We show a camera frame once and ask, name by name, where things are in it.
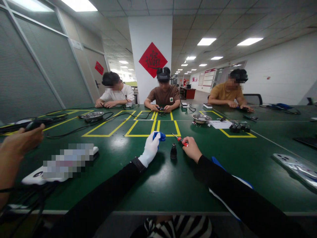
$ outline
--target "door handle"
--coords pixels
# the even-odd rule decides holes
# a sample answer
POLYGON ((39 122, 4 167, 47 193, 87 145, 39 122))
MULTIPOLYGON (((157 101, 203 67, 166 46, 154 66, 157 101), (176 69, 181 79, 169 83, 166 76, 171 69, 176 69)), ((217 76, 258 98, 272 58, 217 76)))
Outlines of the door handle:
POLYGON ((99 88, 99 86, 98 86, 98 85, 99 85, 99 83, 97 83, 97 80, 95 80, 95 82, 96 82, 97 88, 99 88))

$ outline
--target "person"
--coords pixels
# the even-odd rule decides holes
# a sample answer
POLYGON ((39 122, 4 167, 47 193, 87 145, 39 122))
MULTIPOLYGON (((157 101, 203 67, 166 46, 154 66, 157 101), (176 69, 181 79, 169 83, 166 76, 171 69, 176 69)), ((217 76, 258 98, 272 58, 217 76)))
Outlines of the person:
POLYGON ((178 88, 175 85, 169 84, 171 70, 168 67, 159 68, 157 70, 157 79, 159 87, 151 90, 144 101, 144 105, 151 109, 151 111, 159 111, 158 107, 160 105, 164 107, 165 112, 171 112, 181 104, 178 88))
POLYGON ((208 96, 208 103, 213 105, 228 104, 231 108, 247 108, 248 112, 254 112, 254 109, 248 106, 248 102, 243 96, 241 83, 248 81, 247 71, 244 69, 235 69, 228 76, 225 83, 213 87, 208 96))
POLYGON ((95 107, 112 108, 133 102, 134 94, 131 86, 122 82, 119 75, 114 72, 106 72, 102 77, 102 84, 106 86, 104 94, 96 100, 95 107))
MULTIPOLYGON (((12 186, 19 162, 25 153, 40 143, 43 138, 43 128, 44 126, 41 125, 41 128, 26 133, 21 129, 19 134, 5 139, 0 147, 1 188, 12 186)), ((54 224, 45 237, 93 237, 97 228, 118 206, 153 161, 161 138, 160 133, 156 136, 155 133, 152 132, 146 139, 144 152, 140 157, 132 159, 122 170, 82 198, 54 224)), ((288 218, 268 200, 207 159, 199 150, 194 138, 185 137, 183 143, 185 142, 188 142, 188 147, 184 146, 183 150, 197 164, 195 177, 258 237, 309 237, 299 224, 288 218)), ((175 234, 179 234, 180 227, 192 233, 180 234, 177 237, 209 237, 209 233, 206 233, 210 231, 208 219, 205 218, 201 226, 199 226, 201 216, 191 223, 188 216, 186 220, 182 216, 182 225, 176 219, 173 217, 173 222, 168 220, 156 225, 143 226, 145 231, 138 230, 139 236, 135 237, 176 237, 175 234)))

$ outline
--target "drop ceiling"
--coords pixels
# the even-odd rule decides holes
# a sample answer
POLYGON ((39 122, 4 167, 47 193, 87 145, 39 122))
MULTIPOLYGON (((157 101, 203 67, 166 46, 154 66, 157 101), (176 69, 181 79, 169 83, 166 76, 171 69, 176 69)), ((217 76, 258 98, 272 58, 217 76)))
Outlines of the drop ceiling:
POLYGON ((317 30, 316 0, 90 0, 98 9, 76 13, 52 0, 91 31, 102 36, 110 67, 120 60, 134 69, 128 16, 173 15, 172 73, 197 72, 272 47, 317 30), (217 38, 210 46, 197 46, 203 38, 217 38), (237 46, 255 37, 263 40, 237 46), (186 67, 181 67, 188 56, 186 67), (223 56, 220 60, 210 60, 223 56))

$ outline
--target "white t-shirt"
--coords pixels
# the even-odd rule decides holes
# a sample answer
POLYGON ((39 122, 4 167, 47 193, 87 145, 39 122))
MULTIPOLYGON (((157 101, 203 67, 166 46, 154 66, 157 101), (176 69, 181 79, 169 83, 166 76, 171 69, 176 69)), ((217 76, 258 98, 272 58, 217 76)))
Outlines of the white t-shirt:
POLYGON ((118 100, 125 100, 125 96, 127 99, 130 99, 131 101, 134 100, 133 90, 131 86, 123 84, 122 90, 117 92, 106 88, 104 94, 100 97, 100 99, 105 102, 118 101, 118 100))

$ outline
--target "white glove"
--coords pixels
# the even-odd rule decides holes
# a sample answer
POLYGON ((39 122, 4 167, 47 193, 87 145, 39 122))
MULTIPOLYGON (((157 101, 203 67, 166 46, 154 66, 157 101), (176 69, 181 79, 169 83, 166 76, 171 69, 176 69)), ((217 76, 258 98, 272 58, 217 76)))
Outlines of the white glove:
POLYGON ((153 139, 153 135, 156 131, 152 132, 150 136, 146 139, 144 152, 139 157, 139 161, 144 165, 144 167, 148 167, 149 164, 154 159, 159 146, 159 139, 161 138, 161 133, 157 133, 156 137, 153 139))

